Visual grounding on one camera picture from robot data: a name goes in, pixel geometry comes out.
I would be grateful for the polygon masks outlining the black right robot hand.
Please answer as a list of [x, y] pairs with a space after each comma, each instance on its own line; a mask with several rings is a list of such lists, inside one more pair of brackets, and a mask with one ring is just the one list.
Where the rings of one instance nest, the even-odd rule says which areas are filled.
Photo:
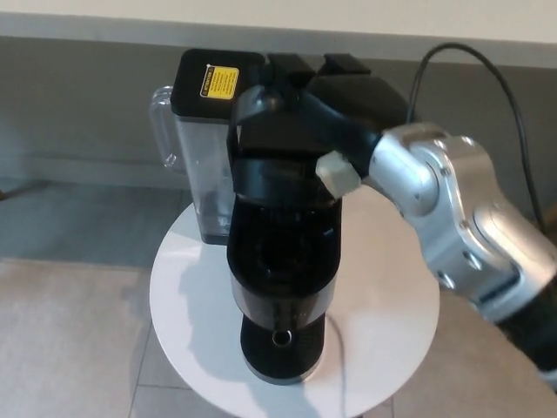
[[342, 77], [370, 75], [363, 63], [346, 53], [326, 54], [317, 71], [299, 55], [270, 53], [259, 71], [262, 84], [275, 90], [285, 108], [332, 148], [318, 159], [315, 173], [335, 199], [359, 188], [367, 176], [378, 132], [348, 113], [347, 89], [334, 94], [332, 84]]

